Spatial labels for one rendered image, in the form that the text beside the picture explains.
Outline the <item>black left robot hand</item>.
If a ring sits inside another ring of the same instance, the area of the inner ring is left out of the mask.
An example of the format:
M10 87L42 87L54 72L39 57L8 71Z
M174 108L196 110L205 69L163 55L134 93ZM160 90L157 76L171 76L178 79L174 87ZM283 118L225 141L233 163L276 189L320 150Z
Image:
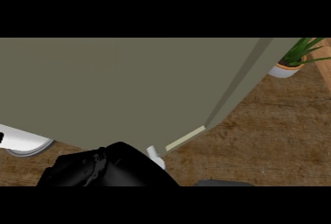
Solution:
M177 187L171 175L126 143L66 154L44 169L36 186Z

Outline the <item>large flat grey cabinet door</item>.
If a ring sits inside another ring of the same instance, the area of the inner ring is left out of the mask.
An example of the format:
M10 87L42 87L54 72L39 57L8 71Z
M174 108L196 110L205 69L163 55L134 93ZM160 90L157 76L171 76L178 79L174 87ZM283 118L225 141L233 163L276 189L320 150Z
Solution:
M293 38L0 38L0 124L166 155L215 127Z

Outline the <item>white bottle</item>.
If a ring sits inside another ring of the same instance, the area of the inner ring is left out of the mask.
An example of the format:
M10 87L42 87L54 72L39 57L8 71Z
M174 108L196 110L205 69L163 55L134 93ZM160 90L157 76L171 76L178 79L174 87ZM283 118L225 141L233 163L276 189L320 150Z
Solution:
M149 146L146 149L146 152L147 152L147 156L149 156L149 159L152 160L152 162L159 166L160 169L165 169L165 163L163 163L162 158L159 157L154 147Z

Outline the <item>white appliance with grey rim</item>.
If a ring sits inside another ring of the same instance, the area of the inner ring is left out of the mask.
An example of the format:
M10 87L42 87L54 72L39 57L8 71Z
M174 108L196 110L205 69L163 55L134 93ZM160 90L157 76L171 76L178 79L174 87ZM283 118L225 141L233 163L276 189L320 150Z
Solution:
M54 144L54 140L20 129L0 124L0 149L19 158L41 154Z

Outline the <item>green plant in white pot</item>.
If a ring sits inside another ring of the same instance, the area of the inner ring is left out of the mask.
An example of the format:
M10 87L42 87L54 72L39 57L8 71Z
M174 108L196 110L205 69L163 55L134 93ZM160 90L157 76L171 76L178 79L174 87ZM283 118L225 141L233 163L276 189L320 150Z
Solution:
M267 74L274 78L285 79L299 71L305 64L320 60L331 60L331 56L317 59L307 58L307 54L320 49L316 44L321 40L323 38L299 38Z

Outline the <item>pale wooden shelf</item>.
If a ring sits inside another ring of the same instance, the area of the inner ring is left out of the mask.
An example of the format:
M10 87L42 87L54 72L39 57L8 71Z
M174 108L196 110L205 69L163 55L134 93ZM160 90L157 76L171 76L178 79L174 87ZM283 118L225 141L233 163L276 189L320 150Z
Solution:
M331 38L320 40L314 44L314 47L317 47L317 50L310 52L310 56L313 60L324 58L324 60L319 60L314 64L324 81L324 86L331 92Z

